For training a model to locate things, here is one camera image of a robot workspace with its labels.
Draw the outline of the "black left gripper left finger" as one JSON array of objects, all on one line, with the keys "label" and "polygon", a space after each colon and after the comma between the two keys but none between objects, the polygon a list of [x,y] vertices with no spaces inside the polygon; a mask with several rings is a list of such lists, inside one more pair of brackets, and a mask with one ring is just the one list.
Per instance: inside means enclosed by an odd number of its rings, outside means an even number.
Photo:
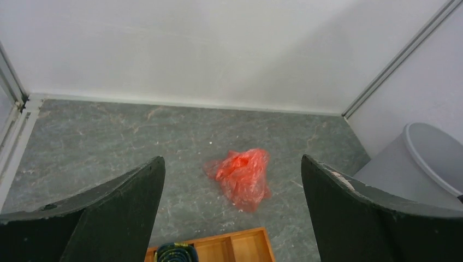
[{"label": "black left gripper left finger", "polygon": [[1,215],[1,261],[143,261],[165,173],[154,157],[70,198]]}]

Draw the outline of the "red plastic trash bag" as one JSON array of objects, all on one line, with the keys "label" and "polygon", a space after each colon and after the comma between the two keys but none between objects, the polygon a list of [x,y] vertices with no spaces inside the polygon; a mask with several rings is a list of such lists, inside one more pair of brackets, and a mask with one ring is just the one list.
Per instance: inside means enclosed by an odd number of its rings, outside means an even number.
[{"label": "red plastic trash bag", "polygon": [[254,212],[263,199],[271,197],[266,179],[269,160],[270,154],[261,148],[230,150],[224,159],[209,161],[203,169],[236,208]]}]

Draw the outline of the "grey plastic trash bin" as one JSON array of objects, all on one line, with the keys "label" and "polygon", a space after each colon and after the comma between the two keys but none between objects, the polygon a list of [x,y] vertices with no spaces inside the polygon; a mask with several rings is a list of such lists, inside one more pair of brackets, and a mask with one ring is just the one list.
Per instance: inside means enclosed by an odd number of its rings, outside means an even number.
[{"label": "grey plastic trash bin", "polygon": [[409,123],[354,178],[392,195],[462,210],[462,143],[427,123]]}]

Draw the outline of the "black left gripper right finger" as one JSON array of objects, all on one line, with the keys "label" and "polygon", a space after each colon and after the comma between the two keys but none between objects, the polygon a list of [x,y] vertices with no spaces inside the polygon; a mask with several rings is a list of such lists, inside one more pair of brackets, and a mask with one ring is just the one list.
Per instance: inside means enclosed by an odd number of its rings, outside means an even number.
[{"label": "black left gripper right finger", "polygon": [[303,155],[301,178],[322,261],[462,261],[462,212],[368,186]]}]

